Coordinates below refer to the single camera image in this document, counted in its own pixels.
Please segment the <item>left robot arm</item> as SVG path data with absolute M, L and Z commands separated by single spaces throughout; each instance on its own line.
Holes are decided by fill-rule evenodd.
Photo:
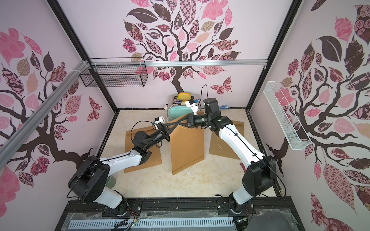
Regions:
M 78 168 L 68 183 L 69 189 L 84 203 L 99 203 L 110 209 L 118 209 L 123 202 L 123 196 L 106 187 L 107 179 L 119 171 L 141 165 L 148 161 L 152 152 L 150 148 L 163 140 L 170 141 L 170 134 L 177 126 L 190 128 L 193 122 L 183 119 L 173 123 L 158 123 L 157 130 L 152 134 L 138 131 L 133 138 L 134 147 L 127 153 L 108 158 L 87 158 Z

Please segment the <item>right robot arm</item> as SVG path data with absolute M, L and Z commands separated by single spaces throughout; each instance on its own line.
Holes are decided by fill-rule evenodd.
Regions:
M 222 116 L 218 101 L 207 98 L 204 101 L 205 114 L 198 115 L 198 106 L 193 99 L 186 106 L 193 113 L 187 115 L 189 128 L 206 127 L 225 141 L 239 157 L 246 168 L 241 187 L 230 194 L 229 206 L 236 214 L 241 213 L 248 201 L 277 183 L 276 161 L 255 149 L 238 131 L 233 121 Z

